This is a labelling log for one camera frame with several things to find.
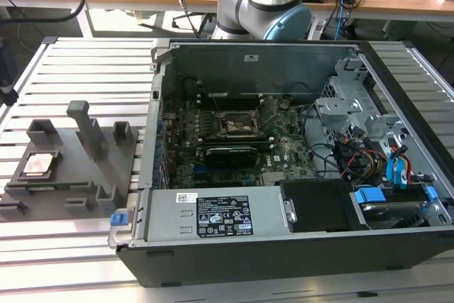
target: barcode sticker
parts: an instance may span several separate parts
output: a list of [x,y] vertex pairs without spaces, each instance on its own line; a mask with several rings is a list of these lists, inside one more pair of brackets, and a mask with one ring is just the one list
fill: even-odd
[[177,193],[177,202],[196,202],[197,193]]

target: blue cable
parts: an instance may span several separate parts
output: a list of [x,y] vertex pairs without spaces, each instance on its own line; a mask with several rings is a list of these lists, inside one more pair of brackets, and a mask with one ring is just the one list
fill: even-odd
[[334,40],[338,39],[339,30],[341,29],[342,13],[343,13],[343,0],[340,0],[339,23],[338,23],[338,29],[336,30],[336,36],[334,37]]

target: blue plastic clip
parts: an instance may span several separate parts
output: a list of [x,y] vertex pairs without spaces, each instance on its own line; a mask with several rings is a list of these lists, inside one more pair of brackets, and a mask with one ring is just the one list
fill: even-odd
[[431,200],[431,202],[438,198],[438,193],[435,190],[435,188],[433,188],[432,186],[426,187],[426,194],[429,197],[429,199]]
[[358,204],[365,202],[385,202],[383,191],[380,187],[363,187],[355,192]]
[[128,214],[127,213],[114,213],[111,215],[111,226],[127,226]]
[[394,167],[394,153],[389,156],[388,165],[386,166],[386,178],[392,180],[392,168]]
[[401,188],[406,188],[406,184],[402,183],[402,170],[404,170],[405,162],[403,159],[398,159],[396,172],[394,172],[394,183]]

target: power supply label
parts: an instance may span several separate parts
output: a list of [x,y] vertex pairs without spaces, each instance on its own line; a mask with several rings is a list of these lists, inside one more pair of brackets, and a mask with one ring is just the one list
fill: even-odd
[[200,238],[253,234],[247,195],[197,198],[197,235]]

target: motherboard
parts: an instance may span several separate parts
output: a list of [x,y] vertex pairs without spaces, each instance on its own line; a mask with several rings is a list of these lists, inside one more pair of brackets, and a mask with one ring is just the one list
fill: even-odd
[[301,105],[288,97],[164,99],[162,187],[274,185],[314,177],[301,135]]

